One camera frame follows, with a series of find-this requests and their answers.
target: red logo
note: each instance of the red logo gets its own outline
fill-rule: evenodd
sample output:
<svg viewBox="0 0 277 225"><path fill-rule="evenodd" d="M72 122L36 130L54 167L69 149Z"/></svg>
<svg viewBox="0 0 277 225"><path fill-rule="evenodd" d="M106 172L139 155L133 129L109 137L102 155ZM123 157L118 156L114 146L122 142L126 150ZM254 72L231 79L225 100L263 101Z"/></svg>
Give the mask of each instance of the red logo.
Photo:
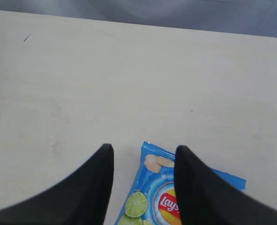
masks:
<svg viewBox="0 0 277 225"><path fill-rule="evenodd" d="M169 193L164 193L159 199L159 210L165 210L170 214L180 218L176 197Z"/></svg>

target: gray background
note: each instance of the gray background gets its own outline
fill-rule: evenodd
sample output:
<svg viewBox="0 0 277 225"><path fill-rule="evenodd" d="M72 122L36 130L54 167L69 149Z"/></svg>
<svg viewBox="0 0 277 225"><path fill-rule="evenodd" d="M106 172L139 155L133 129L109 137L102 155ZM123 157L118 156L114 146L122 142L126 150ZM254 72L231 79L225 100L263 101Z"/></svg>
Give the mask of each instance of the gray background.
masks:
<svg viewBox="0 0 277 225"><path fill-rule="evenodd" d="M0 0L0 10L277 37L277 0Z"/></svg>

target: lime slice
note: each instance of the lime slice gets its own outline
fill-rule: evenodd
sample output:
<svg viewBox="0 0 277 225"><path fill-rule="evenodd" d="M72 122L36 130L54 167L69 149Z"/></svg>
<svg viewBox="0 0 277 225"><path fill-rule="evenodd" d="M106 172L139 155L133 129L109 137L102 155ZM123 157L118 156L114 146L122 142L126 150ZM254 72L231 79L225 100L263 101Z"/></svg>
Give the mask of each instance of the lime slice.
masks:
<svg viewBox="0 0 277 225"><path fill-rule="evenodd" d="M125 214L129 217L140 217L148 208L148 201L143 193L137 191L129 196L125 205Z"/></svg>
<svg viewBox="0 0 277 225"><path fill-rule="evenodd" d="M131 218L123 215L118 223L118 225L143 225L143 221L140 217Z"/></svg>
<svg viewBox="0 0 277 225"><path fill-rule="evenodd" d="M149 222L148 220L143 220L143 225L154 225L154 224Z"/></svg>

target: table surface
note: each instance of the table surface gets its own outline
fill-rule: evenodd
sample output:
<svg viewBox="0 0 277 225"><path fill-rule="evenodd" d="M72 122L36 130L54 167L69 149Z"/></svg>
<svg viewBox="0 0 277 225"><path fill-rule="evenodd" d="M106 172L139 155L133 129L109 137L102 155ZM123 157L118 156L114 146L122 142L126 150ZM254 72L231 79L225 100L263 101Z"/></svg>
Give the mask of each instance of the table surface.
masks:
<svg viewBox="0 0 277 225"><path fill-rule="evenodd" d="M277 38L0 11L0 208L112 143L112 225L145 140L277 209Z"/></svg>

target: blue snack bag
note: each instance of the blue snack bag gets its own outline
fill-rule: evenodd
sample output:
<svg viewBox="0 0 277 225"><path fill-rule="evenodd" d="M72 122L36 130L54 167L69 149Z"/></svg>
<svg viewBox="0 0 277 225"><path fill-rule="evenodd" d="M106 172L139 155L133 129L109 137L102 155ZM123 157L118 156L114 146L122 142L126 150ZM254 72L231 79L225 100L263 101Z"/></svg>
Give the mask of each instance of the blue snack bag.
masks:
<svg viewBox="0 0 277 225"><path fill-rule="evenodd" d="M175 154L144 142L140 166L115 225L181 225L174 190ZM212 169L238 190L246 180Z"/></svg>

